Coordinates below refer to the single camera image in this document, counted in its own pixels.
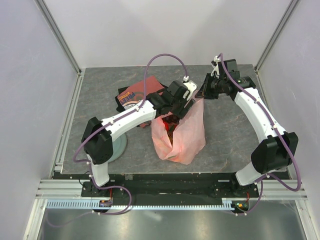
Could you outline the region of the dark red grape bunch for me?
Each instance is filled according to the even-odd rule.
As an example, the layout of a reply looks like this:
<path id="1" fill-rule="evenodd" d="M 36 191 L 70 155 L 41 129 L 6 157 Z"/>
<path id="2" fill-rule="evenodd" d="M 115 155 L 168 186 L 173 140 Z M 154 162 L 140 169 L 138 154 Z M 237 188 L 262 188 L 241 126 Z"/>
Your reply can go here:
<path id="1" fill-rule="evenodd" d="M 162 121 L 167 132 L 173 132 L 180 123 L 180 119 L 174 114 L 162 118 Z"/>

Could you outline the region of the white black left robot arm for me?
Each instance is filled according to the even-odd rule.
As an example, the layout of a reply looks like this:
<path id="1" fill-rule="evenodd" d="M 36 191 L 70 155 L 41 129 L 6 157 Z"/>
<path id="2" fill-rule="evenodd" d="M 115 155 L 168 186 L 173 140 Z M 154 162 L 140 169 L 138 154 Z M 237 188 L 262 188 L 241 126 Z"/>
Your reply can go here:
<path id="1" fill-rule="evenodd" d="M 134 127 L 172 113 L 183 119 L 195 103 L 192 98 L 197 90 L 193 81 L 173 81 L 167 88 L 148 94 L 133 107 L 102 120 L 91 118 L 81 140 L 94 179 L 92 191 L 99 197 L 110 191 L 108 161 L 115 155 L 114 143 Z"/>

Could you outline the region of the pink plastic bag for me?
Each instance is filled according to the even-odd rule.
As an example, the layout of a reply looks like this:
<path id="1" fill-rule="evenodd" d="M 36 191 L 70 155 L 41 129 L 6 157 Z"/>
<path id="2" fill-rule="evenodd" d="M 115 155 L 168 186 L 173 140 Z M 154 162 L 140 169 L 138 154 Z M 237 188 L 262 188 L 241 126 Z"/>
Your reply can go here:
<path id="1" fill-rule="evenodd" d="M 204 127 L 204 100 L 197 100 L 186 116 L 179 121 L 170 140 L 160 116 L 151 121 L 151 137 L 161 160 L 189 165 L 206 145 Z"/>

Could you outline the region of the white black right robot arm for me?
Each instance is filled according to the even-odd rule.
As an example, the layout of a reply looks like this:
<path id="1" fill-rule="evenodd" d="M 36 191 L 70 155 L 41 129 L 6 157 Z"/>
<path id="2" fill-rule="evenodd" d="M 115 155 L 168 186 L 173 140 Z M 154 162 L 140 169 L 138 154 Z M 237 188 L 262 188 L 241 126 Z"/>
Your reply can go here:
<path id="1" fill-rule="evenodd" d="M 295 132 L 287 132 L 267 109 L 253 80 L 242 77 L 235 59 L 224 60 L 221 55 L 211 62 L 213 71 L 208 73 L 196 93 L 196 98 L 218 99 L 229 96 L 251 123 L 258 146 L 251 154 L 251 162 L 235 173 L 235 181 L 229 184 L 229 191 L 235 197 L 247 191 L 247 185 L 257 183 L 265 177 L 275 178 L 275 171 L 293 165 L 299 138 Z"/>

